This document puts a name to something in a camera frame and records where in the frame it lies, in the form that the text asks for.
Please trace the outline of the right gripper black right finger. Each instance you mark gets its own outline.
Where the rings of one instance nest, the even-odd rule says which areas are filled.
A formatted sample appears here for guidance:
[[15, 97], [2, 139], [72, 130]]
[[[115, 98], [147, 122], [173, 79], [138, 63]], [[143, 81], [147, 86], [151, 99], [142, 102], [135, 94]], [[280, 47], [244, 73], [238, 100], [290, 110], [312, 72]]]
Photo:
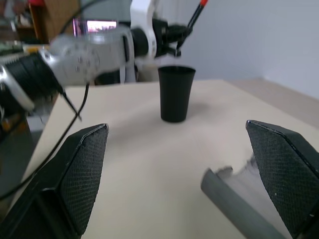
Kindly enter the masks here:
[[319, 153], [298, 132], [246, 122], [262, 183], [294, 239], [319, 237]]

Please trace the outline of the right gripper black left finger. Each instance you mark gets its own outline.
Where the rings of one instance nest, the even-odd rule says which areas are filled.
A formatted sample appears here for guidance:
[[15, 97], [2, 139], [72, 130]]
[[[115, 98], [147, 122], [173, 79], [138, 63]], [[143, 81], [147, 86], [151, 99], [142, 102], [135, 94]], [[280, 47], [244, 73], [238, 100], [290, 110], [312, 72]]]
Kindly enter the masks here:
[[0, 225], [2, 239], [79, 239], [100, 186], [109, 127], [71, 134], [32, 178]]

